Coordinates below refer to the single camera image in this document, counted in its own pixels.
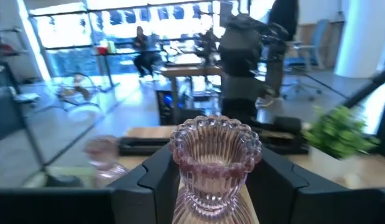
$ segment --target glass partition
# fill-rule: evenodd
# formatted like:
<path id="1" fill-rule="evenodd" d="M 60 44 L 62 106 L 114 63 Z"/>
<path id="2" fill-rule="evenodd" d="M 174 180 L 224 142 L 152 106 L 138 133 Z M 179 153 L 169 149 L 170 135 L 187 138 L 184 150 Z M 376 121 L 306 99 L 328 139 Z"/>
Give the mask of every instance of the glass partition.
<path id="1" fill-rule="evenodd" d="M 99 75 L 97 58 L 90 47 L 48 50 L 50 63 L 55 77 L 68 77 L 74 72 L 85 75 Z"/>

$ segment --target chair leg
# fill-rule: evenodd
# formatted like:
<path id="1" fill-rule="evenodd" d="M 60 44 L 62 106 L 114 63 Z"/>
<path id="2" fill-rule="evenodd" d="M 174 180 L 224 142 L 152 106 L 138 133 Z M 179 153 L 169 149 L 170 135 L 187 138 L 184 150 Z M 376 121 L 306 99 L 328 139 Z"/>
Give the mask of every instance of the chair leg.
<path id="1" fill-rule="evenodd" d="M 298 77 L 296 82 L 293 84 L 290 84 L 290 87 L 282 93 L 282 96 L 286 100 L 286 99 L 288 99 L 288 93 L 290 91 L 294 91 L 295 93 L 299 93 L 300 91 L 304 91 L 304 92 L 308 93 L 308 98 L 310 101 L 312 101 L 315 99 L 315 97 L 314 97 L 313 93 L 311 93 L 311 91 L 308 90 L 308 88 L 316 89 L 316 94 L 318 94 L 318 95 L 322 94 L 321 89 L 319 89 L 318 87 L 312 86 L 312 85 L 302 83 L 300 77 Z"/>
<path id="2" fill-rule="evenodd" d="M 322 61 L 322 58 L 321 58 L 321 55 L 319 54 L 319 50 L 318 49 L 315 49 L 315 59 L 318 63 L 318 68 L 319 69 L 325 69 L 325 66 L 323 64 L 323 61 Z"/>

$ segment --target sneaker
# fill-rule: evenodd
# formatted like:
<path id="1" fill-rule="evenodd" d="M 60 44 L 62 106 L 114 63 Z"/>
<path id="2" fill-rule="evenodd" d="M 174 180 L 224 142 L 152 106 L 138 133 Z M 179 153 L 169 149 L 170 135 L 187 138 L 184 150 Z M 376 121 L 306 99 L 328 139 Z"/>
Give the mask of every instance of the sneaker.
<path id="1" fill-rule="evenodd" d="M 270 96 L 266 96 L 265 98 L 260 98 L 256 101 L 256 108 L 265 108 L 274 103 L 274 99 Z"/>

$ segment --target chair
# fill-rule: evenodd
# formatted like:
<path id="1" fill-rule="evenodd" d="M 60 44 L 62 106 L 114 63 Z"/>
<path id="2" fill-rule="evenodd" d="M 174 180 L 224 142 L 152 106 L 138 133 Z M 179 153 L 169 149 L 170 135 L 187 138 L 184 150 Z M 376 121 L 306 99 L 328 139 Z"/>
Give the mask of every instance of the chair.
<path id="1" fill-rule="evenodd" d="M 322 19 L 318 21 L 313 31 L 311 42 L 308 45 L 304 45 L 301 41 L 292 42 L 291 44 L 293 48 L 297 51 L 299 57 L 286 58 L 284 65 L 289 68 L 302 68 L 305 72 L 310 72 L 312 70 L 312 65 L 317 66 L 319 69 L 324 69 L 325 66 L 323 65 L 323 61 L 320 56 L 320 49 L 328 25 L 329 20 L 327 19 Z M 309 93 L 310 101 L 314 100 L 315 97 L 311 95 L 307 88 L 316 89 L 317 94 L 322 93 L 322 91 L 318 87 L 302 83 L 300 76 L 298 76 L 295 83 L 287 84 L 284 86 L 290 86 L 286 93 L 291 90 L 294 90 L 296 93 L 298 93 L 300 90 Z M 282 96 L 285 100 L 287 99 L 287 94 L 284 93 Z"/>
<path id="2" fill-rule="evenodd" d="M 91 105 L 101 110 L 99 97 L 96 97 L 96 103 L 92 102 L 94 96 L 99 92 L 100 89 L 89 76 L 82 73 L 74 73 L 72 76 L 63 79 L 56 96 L 60 102 L 59 108 L 65 111 L 68 111 L 65 103 L 71 104 L 74 107 Z"/>

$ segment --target white column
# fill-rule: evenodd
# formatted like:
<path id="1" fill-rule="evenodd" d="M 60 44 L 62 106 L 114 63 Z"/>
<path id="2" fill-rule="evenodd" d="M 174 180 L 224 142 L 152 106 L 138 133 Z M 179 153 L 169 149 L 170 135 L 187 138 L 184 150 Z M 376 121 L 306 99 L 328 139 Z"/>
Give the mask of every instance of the white column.
<path id="1" fill-rule="evenodd" d="M 369 78 L 385 48 L 385 0 L 352 0 L 346 18 L 335 73 Z"/>

